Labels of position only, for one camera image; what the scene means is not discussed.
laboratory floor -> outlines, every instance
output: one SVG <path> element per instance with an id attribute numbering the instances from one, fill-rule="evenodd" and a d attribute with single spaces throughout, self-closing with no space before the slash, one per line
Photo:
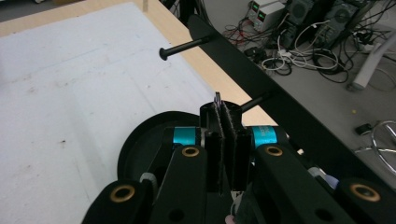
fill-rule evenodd
<path id="1" fill-rule="evenodd" d="M 34 0 L 0 0 L 0 22 L 50 10 L 65 5 L 55 5 L 51 0 L 36 3 Z"/>

white table surface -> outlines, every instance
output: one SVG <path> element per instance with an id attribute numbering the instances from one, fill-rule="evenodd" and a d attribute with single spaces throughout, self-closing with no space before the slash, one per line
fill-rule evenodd
<path id="1" fill-rule="evenodd" d="M 79 223 L 145 119 L 214 92 L 132 3 L 0 38 L 0 223 Z"/>

blue roller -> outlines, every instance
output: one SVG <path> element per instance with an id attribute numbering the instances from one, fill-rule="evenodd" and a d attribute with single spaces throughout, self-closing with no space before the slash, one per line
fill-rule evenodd
<path id="1" fill-rule="evenodd" d="M 174 144 L 195 145 L 195 127 L 175 127 Z"/>
<path id="2" fill-rule="evenodd" d="M 251 126 L 251 130 L 253 131 L 255 148 L 263 144 L 277 143 L 273 126 Z"/>

power supply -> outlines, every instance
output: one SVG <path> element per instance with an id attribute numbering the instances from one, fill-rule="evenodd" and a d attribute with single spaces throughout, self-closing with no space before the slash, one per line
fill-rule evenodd
<path id="1" fill-rule="evenodd" d="M 323 21 L 333 2 L 334 0 L 289 0 L 286 5 L 289 16 L 280 29 L 287 30 L 280 39 L 282 46 L 293 49 L 297 36 L 299 36 L 299 43 L 296 43 L 296 46 L 311 39 L 316 30 L 305 30 L 305 28 L 313 23 Z"/>
<path id="2" fill-rule="evenodd" d="M 272 28 L 282 15 L 285 5 L 275 2 L 269 6 L 262 7 L 254 21 L 254 29 L 263 32 Z"/>
<path id="3" fill-rule="evenodd" d="M 254 1 L 252 1 L 250 10 L 247 13 L 248 18 L 251 21 L 255 21 L 260 8 L 266 7 L 270 4 L 273 4 L 274 2 L 277 2 L 277 0 L 254 0 Z"/>
<path id="4" fill-rule="evenodd" d="M 332 9 L 326 14 L 326 24 L 319 27 L 315 46 L 331 49 L 344 39 L 375 1 L 370 0 L 336 0 Z"/>

black rod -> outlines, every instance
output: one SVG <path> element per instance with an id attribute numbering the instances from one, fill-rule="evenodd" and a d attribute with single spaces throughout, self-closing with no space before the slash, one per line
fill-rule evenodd
<path id="1" fill-rule="evenodd" d="M 257 98 L 254 98 L 250 101 L 247 101 L 246 103 L 241 105 L 241 109 L 242 109 L 242 113 L 247 112 L 249 109 L 253 108 L 254 106 L 262 103 L 263 101 L 265 101 L 266 99 L 269 98 L 269 93 L 266 92 L 264 95 L 261 95 Z"/>
<path id="2" fill-rule="evenodd" d="M 175 47 L 170 48 L 170 49 L 160 48 L 160 57 L 164 61 L 166 61 L 168 59 L 168 56 L 174 55 L 174 54 L 179 53 L 181 51 L 184 51 L 186 49 L 192 49 L 194 47 L 197 47 L 199 45 L 205 44 L 207 42 L 209 42 L 209 38 L 208 37 L 204 37 L 204 38 L 192 40 L 191 42 L 187 42 L 185 44 L 182 44 L 182 45 L 179 45 L 179 46 L 175 46 Z"/>

